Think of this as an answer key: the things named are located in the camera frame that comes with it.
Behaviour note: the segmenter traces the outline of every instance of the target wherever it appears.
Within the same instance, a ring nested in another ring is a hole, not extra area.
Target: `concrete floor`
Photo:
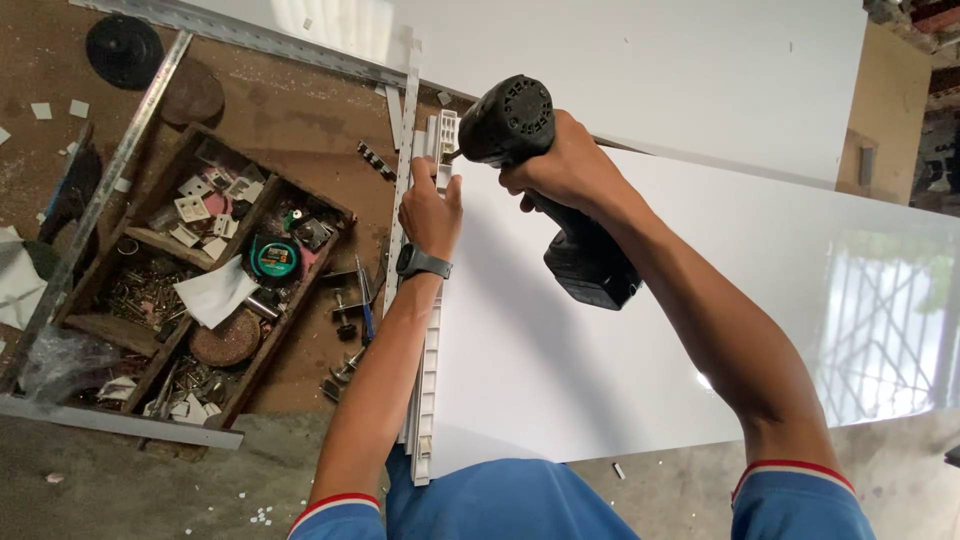
[[[110,434],[0,417],[0,507],[8,510],[0,538],[158,540],[188,528],[191,538],[283,537],[303,509],[328,421],[324,413],[244,415],[235,425],[247,434],[239,451],[211,450],[189,463],[138,453]],[[960,470],[942,459],[960,444],[960,410],[843,428],[833,438],[877,538],[960,539]],[[739,442],[571,464],[645,540],[728,538],[743,465]],[[50,473],[65,480],[48,483]],[[273,523],[252,524],[267,506]]]

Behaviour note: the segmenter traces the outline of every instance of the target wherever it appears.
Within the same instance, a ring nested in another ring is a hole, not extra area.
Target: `cordless drill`
[[[460,149],[470,161],[494,168],[520,165],[550,150],[556,134],[553,103],[546,87],[515,75],[484,94],[460,121]],[[574,299],[620,310],[642,284],[613,238],[586,214],[532,189],[526,195],[560,225],[543,262]]]

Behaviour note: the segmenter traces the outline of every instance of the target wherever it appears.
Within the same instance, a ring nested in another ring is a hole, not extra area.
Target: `smartwatch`
[[[396,272],[403,278],[409,278],[418,272],[430,272],[447,280],[450,278],[450,268],[453,268],[452,264],[442,258],[427,255],[414,243],[403,246],[400,256],[396,258]]]

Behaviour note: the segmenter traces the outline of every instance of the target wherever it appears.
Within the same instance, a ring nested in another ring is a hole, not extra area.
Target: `drill handle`
[[[595,221],[577,209],[565,207],[553,199],[548,199],[533,189],[527,189],[524,191],[524,193],[527,195],[527,197],[530,197],[534,204],[537,205],[538,209],[549,216],[550,219],[557,222],[557,225],[560,225],[560,228],[564,230],[564,233],[566,233],[566,237],[571,241],[573,241],[574,238],[576,238],[579,234],[592,231],[594,228],[598,227]]]

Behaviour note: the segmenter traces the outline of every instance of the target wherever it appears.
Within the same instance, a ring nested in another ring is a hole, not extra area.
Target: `tape measure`
[[[300,268],[300,247],[290,238],[258,234],[250,249],[250,267],[260,278],[291,276]]]

